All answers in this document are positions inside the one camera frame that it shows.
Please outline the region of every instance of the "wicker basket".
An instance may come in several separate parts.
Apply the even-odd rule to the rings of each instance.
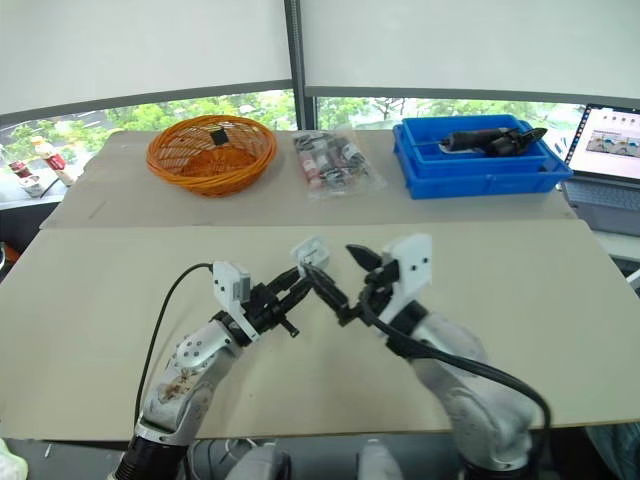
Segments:
[[[276,140],[253,120],[204,115],[177,123],[147,150],[149,169],[169,183],[208,197],[237,193],[267,168]]]

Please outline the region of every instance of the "bottle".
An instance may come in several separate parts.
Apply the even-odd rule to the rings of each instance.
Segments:
[[[33,198],[39,198],[44,193],[44,187],[38,175],[33,175],[24,162],[11,159],[9,152],[0,144],[0,166],[8,165],[18,176],[18,183],[22,189]]]
[[[51,167],[58,178],[67,187],[76,183],[77,177],[69,170],[64,158],[58,153],[53,145],[44,138],[37,136],[31,139],[31,143],[36,149],[36,153]]]
[[[12,162],[9,158],[9,153],[7,150],[0,144],[0,166],[7,165],[13,173],[15,173],[19,178],[27,178],[30,177],[31,170],[29,167],[25,165],[24,162]]]

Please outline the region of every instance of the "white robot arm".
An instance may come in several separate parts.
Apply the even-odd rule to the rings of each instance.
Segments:
[[[318,268],[328,263],[328,251],[318,238],[303,243],[295,253],[304,254],[297,260]],[[311,289],[301,268],[295,266],[269,284],[253,287],[249,273],[239,265],[215,262],[210,269],[214,295],[223,310],[176,346],[148,392],[128,450],[109,480],[174,480],[217,386],[243,348],[277,325],[292,337],[299,333],[286,315]],[[287,295],[278,297],[287,290]]]
[[[333,280],[308,266],[315,292],[336,312],[341,325],[359,317],[379,328],[387,336],[388,348],[407,359],[422,384],[436,395],[451,421],[465,480],[534,478],[541,443],[532,448],[530,398],[541,404],[547,426],[548,407],[526,384],[488,366],[475,335],[415,301],[431,282],[430,236],[399,239],[382,256],[362,246],[347,249],[370,272],[358,304],[349,307]]]

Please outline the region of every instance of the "beige cardboard sheet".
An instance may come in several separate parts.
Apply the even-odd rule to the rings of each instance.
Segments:
[[[393,155],[390,131],[358,132],[367,158],[387,180],[384,190],[310,202],[291,133],[277,133],[278,153],[258,182],[227,198],[194,195],[153,175],[145,158],[156,132],[116,133],[42,228],[368,225],[575,217],[560,192],[412,200]]]
[[[322,234],[329,272],[354,298],[362,272],[343,246],[379,249],[416,231],[433,235],[434,283],[423,304],[472,329],[495,365],[538,389],[555,425],[640,417],[640,302],[579,221],[54,229],[0,285],[0,435],[129,438],[160,303],[193,263],[229,259],[268,281],[291,266],[293,245]],[[168,308],[155,374],[217,310],[208,273],[194,273]],[[247,349],[202,437],[449,428],[372,329],[340,328],[314,295],[290,320],[301,335],[277,329]]]

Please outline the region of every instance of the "laptop keyboard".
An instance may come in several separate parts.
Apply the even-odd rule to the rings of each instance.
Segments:
[[[640,191],[588,182],[566,182],[564,188],[572,202],[603,207],[624,208],[640,212]]]

